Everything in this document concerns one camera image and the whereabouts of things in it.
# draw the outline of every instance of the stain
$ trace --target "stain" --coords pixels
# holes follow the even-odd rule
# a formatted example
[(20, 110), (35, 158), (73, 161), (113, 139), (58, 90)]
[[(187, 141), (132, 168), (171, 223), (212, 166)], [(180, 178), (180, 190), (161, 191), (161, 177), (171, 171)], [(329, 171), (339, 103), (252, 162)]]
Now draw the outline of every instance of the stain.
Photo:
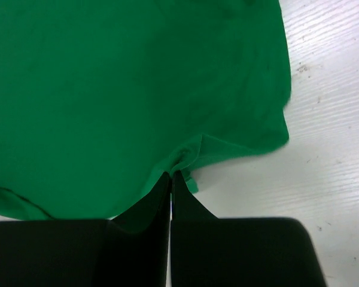
[(307, 72), (308, 70), (309, 70), (309, 68), (306, 65), (302, 65), (297, 69), (298, 73), (300, 73), (300, 74)]

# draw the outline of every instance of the green cloth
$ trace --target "green cloth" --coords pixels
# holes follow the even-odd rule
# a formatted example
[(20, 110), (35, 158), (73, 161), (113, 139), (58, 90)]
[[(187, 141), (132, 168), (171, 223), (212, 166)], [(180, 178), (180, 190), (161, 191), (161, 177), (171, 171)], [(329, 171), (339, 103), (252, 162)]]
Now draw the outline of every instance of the green cloth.
[(163, 171), (195, 190), (288, 141), (290, 90), (278, 0), (0, 0), (0, 214), (108, 218)]

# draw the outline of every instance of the white wooden surface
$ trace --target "white wooden surface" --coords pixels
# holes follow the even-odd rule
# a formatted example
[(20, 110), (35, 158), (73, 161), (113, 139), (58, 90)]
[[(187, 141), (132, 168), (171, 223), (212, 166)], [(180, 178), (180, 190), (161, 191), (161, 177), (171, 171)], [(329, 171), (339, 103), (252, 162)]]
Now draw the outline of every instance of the white wooden surface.
[(293, 74), (290, 143), (194, 172), (196, 196), (217, 216), (299, 219), (329, 287), (358, 287), (359, 0), (281, 6)]

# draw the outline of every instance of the cloth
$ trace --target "cloth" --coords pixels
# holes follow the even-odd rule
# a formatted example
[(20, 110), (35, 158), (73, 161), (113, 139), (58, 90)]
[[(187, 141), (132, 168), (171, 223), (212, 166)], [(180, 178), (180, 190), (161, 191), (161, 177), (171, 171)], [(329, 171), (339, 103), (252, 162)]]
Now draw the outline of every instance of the cloth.
[(164, 171), (195, 190), (288, 141), (290, 91), (278, 0), (0, 0), (0, 215), (109, 218)]

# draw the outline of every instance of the green fabric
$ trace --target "green fabric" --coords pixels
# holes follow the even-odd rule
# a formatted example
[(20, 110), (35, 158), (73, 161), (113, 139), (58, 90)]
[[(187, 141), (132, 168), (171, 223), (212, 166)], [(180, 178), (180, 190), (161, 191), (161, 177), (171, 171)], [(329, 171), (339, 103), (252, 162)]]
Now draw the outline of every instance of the green fabric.
[(0, 214), (108, 218), (164, 170), (194, 190), (287, 142), (290, 90), (278, 0), (0, 0)]

